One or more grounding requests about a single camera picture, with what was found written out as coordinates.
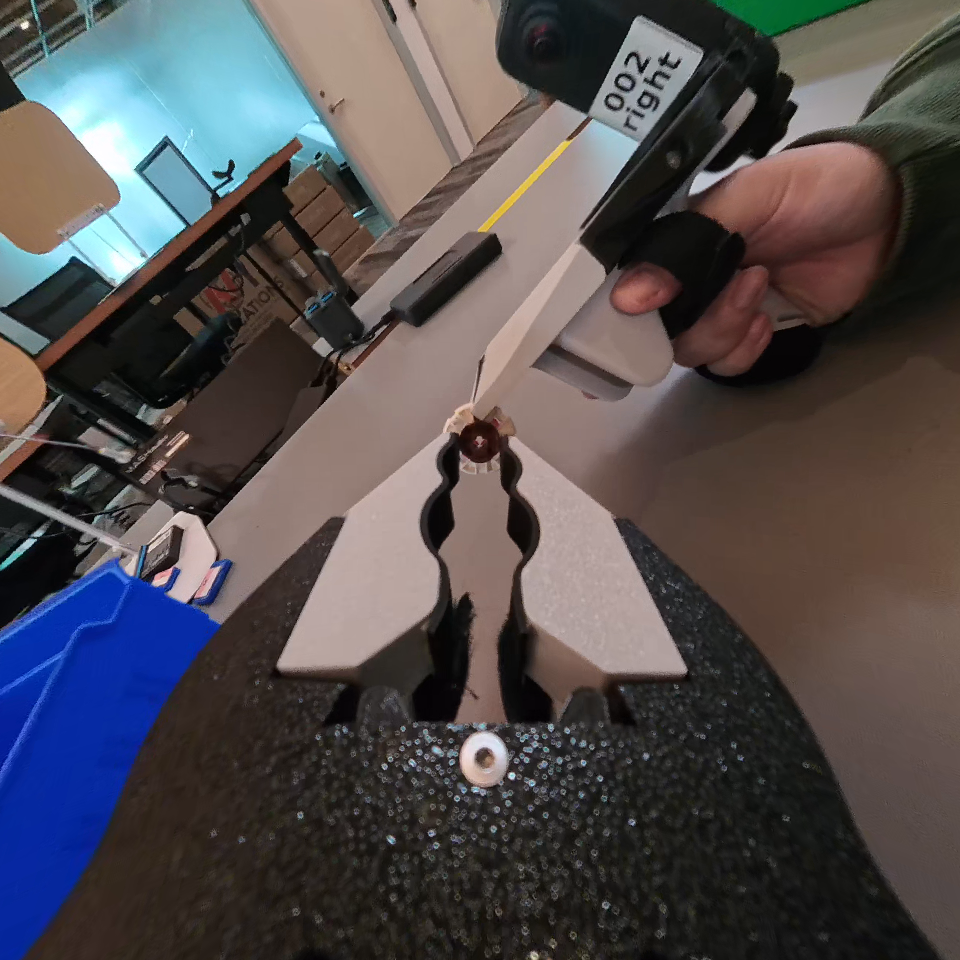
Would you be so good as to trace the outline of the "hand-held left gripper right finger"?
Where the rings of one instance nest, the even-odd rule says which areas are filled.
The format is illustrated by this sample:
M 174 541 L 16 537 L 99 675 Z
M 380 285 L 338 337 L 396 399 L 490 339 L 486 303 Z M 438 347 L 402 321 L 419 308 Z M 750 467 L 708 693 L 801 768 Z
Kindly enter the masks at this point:
M 616 518 L 526 444 L 501 451 L 507 532 L 519 551 L 498 640 L 509 722 L 550 722 L 582 690 L 606 702 L 688 667 Z

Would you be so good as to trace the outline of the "white and red lego assembly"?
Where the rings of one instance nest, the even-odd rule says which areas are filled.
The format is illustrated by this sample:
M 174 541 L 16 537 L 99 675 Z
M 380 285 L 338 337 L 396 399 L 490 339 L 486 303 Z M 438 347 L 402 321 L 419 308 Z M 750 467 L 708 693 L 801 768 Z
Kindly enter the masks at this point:
M 500 406 L 479 417 L 472 405 L 462 405 L 443 429 L 457 439 L 461 473 L 472 476 L 498 473 L 505 442 L 517 435 L 514 421 Z

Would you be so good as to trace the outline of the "black rectangular power bank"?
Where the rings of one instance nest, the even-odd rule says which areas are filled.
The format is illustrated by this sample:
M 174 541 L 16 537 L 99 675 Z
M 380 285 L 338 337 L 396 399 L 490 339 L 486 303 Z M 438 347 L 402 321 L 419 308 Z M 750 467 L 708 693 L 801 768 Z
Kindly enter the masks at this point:
M 389 319 L 420 328 L 472 284 L 502 254 L 498 235 L 464 234 L 390 302 Z

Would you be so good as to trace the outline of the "grey usb hub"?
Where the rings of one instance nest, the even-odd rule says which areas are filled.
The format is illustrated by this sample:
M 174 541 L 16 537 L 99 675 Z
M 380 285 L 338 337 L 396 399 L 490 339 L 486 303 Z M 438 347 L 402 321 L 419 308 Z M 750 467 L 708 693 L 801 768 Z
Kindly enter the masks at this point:
M 327 291 L 308 298 L 304 318 L 310 330 L 334 351 L 353 347 L 366 333 L 364 323 L 356 316 L 353 306 L 338 291 Z

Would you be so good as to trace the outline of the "green screen panel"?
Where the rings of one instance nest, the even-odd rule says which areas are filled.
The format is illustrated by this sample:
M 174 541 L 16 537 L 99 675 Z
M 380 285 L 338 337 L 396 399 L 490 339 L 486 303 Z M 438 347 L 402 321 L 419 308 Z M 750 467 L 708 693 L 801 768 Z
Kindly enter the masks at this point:
M 867 1 L 713 1 L 715 6 L 768 37 L 810 25 Z

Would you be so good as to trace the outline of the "black battery pack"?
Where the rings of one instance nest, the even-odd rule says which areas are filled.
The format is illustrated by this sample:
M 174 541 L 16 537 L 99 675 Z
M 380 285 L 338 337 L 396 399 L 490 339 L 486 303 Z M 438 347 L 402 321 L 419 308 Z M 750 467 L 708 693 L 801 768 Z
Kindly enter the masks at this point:
M 174 569 L 181 557 L 184 536 L 184 529 L 174 525 L 146 544 L 138 559 L 137 578 L 151 581 L 167 570 Z

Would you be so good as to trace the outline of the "stack of cardboard boxes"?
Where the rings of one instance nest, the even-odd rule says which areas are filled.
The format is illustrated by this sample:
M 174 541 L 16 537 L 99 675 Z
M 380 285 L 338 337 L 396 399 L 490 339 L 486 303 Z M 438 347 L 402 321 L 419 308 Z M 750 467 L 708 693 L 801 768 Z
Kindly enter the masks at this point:
M 308 166 L 297 174 L 283 192 L 292 204 L 295 222 L 309 234 L 315 249 L 332 258 L 342 275 L 374 245 L 373 234 L 355 218 L 341 194 L 315 167 Z M 329 287 L 310 255 L 283 222 L 266 233 L 261 246 L 295 281 L 314 290 Z

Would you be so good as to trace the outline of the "grey-brown cardboard panel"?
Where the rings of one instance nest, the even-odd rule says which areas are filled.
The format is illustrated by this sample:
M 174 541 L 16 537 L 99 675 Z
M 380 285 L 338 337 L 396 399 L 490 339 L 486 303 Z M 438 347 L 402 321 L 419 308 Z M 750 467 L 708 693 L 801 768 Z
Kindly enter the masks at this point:
M 243 346 L 189 403 L 172 430 L 188 436 L 165 470 L 223 489 L 250 467 L 286 426 L 321 356 L 281 321 Z

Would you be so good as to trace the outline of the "large red-printed cardboard box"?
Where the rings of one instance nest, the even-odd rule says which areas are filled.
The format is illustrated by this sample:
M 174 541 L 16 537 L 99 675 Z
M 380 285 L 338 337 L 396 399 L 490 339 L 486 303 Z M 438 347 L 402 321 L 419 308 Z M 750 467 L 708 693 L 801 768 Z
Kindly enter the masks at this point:
M 238 331 L 230 340 L 237 354 L 277 322 L 290 328 L 302 318 L 303 290 L 265 246 L 256 244 L 219 273 L 194 297 L 190 311 L 206 326 L 235 314 Z

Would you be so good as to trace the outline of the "thin white rod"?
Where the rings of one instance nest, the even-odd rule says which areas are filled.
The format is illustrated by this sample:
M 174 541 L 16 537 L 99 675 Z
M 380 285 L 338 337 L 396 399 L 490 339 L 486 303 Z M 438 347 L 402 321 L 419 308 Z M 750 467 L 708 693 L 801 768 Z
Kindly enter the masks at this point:
M 127 557 L 139 556 L 141 550 L 138 547 L 132 547 L 121 539 L 103 531 L 102 529 L 85 522 L 63 510 L 58 510 L 37 498 L 23 493 L 15 488 L 1 484 L 1 498 L 17 506 L 39 514 L 45 519 L 59 523 L 60 525 L 71 529 L 79 534 L 93 538 L 98 543 L 109 547 Z

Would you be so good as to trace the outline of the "blue plastic bin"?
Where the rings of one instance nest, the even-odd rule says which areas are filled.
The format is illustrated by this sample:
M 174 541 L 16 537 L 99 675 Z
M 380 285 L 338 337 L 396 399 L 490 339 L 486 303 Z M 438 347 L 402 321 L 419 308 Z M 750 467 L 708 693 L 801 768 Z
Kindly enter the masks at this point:
M 2 958 L 24 957 L 80 880 L 147 735 L 218 629 L 114 561 L 2 631 Z

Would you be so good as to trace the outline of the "white door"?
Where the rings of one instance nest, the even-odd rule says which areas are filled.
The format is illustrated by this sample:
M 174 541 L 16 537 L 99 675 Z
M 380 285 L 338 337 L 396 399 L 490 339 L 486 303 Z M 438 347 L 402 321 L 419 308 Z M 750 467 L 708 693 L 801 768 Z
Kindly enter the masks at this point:
M 474 138 L 414 2 L 248 6 L 390 223 L 473 152 Z

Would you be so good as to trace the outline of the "black computer monitor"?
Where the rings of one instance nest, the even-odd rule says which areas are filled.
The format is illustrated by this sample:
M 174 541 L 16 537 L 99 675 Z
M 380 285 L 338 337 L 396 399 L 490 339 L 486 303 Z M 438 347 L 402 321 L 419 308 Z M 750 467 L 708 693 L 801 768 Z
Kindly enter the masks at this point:
M 214 206 L 213 188 L 170 137 L 160 140 L 134 170 L 186 227 L 197 224 Z

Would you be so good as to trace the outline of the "small wooden chair seat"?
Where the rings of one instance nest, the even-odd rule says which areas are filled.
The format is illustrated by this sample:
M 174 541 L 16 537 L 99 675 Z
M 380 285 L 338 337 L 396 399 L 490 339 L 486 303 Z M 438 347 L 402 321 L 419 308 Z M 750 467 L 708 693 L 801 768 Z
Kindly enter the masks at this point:
M 47 385 L 34 359 L 1 339 L 1 440 L 23 434 L 44 409 Z

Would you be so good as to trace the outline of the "wooden tabletop tilted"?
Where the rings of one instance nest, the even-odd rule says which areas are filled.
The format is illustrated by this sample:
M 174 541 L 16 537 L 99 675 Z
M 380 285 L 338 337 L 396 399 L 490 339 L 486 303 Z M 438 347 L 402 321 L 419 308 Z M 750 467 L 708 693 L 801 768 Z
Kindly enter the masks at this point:
M 116 182 L 59 116 L 23 101 L 1 114 L 1 234 L 19 250 L 47 255 L 58 228 L 94 207 L 113 211 Z

